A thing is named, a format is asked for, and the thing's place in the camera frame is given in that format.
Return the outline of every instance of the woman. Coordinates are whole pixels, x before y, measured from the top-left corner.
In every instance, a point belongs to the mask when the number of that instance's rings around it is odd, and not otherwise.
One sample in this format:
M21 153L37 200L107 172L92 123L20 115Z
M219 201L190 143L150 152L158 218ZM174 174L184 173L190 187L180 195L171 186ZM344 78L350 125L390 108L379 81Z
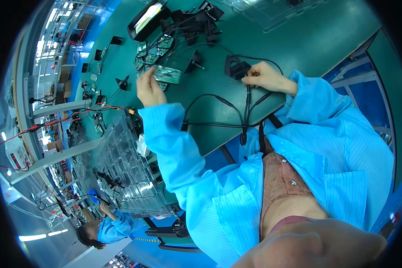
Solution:
M321 78L252 66L242 82L286 94L285 126L264 122L265 154L252 128L240 163L205 171L192 136L180 131L184 108L167 104L153 71L137 80L145 142L205 254L225 267L275 267L281 256L357 267L376 258L385 239L367 232L387 200L394 157L348 96Z
M103 221L93 220L77 229L77 238L86 246L102 249L106 244L119 242L144 226L141 219L133 219L127 212L117 209L112 213L105 203L100 203L100 208L107 215Z

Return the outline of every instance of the green work surface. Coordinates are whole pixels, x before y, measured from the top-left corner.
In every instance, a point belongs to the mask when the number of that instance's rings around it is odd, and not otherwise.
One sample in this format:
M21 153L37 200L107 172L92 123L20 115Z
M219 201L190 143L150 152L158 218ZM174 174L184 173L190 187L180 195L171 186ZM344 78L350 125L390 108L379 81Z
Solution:
M384 85L393 118L395 140L394 190L402 181L402 66L394 47L382 29L368 48L368 54Z
M200 0L171 0L168 7L190 10L199 6ZM111 15L93 45L88 61L96 49L107 47L112 36L121 36L125 40L122 46L111 45L104 61L102 74L95 82L102 94L111 96L118 88L115 78L124 79L129 75L132 89L120 91L107 102L111 105L127 105L142 108L136 96L136 70L133 60L136 56L137 41L128 37L127 25L144 7L139 1L123 0ZM217 22L219 30L218 43L236 54L271 59L279 64L284 75L289 76L295 69L308 77L320 77L337 63L347 57L363 44L380 27L379 21L368 5L362 0L330 0L325 4L307 10L300 16L291 18L279 27L263 33L259 24L249 21L243 15L235 14L225 5L219 5L225 14ZM197 43L205 42L201 36ZM216 94L232 104L241 113L244 111L246 88L241 81L236 81L224 74L225 57L228 52L220 47L200 46L200 55L204 58L205 70L195 69L189 74L182 74L179 85L171 85L166 97L169 103L181 103L187 107L200 94ZM184 71L193 49L180 56L187 58L170 61L170 67ZM96 61L92 61L96 70ZM247 60L249 64L258 61ZM90 73L83 73L81 79L92 83ZM76 99L82 98L82 89L78 90ZM252 91L252 103L267 91L261 88ZM253 109L250 123L257 122L284 104L284 94L274 93L258 107ZM111 122L113 111L104 113L106 124ZM199 99L188 113L192 122L218 122L240 124L236 112L211 96ZM83 120L89 139L98 137L94 126ZM214 126L189 126L188 130L198 144L201 155L206 155L237 136L241 129Z

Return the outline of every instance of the clear plastic tray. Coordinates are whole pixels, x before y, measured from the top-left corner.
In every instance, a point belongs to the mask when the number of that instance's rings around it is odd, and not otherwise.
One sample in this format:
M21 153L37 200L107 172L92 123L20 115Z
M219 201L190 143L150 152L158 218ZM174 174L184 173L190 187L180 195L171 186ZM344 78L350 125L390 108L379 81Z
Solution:
M299 4L293 6L287 0L215 0L230 7L234 13L243 14L249 20L261 25L264 33L327 1L300 0Z
M102 181L102 189L113 203L121 209L146 216L173 215L144 156L137 153L138 139L129 117L121 109L117 111L113 125L108 128L103 144L97 154L97 169L109 174L124 189L115 186L110 189Z

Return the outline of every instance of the ponytail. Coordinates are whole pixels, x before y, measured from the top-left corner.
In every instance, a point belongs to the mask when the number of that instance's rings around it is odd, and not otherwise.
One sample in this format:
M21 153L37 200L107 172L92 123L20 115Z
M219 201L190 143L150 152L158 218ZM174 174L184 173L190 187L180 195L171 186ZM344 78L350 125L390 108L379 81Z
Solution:
M76 231L76 235L78 240L84 244L85 246L94 246L96 249L103 249L106 244L102 243L100 241L94 240L94 239L89 239L86 235L84 227L79 227Z

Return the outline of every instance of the blue lab coat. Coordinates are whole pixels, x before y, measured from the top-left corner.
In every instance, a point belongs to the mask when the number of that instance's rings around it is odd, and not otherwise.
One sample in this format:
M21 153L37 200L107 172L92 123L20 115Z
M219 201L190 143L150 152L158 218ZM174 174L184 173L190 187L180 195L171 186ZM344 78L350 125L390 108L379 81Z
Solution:
M290 79L298 92L286 96L284 126L276 129L266 120L266 137L330 217L370 231L391 187L390 148L352 100L325 80L299 71ZM240 149L247 160L206 171L192 136L180 130L184 112L179 103L139 110L145 142L158 157L167 190L187 211L194 243L228 267L259 243L264 175L258 131L251 128Z
M116 210L113 214L118 217L116 220L107 217L100 223L97 240L102 243L112 244L119 242L145 226L142 219L133 219L128 212Z

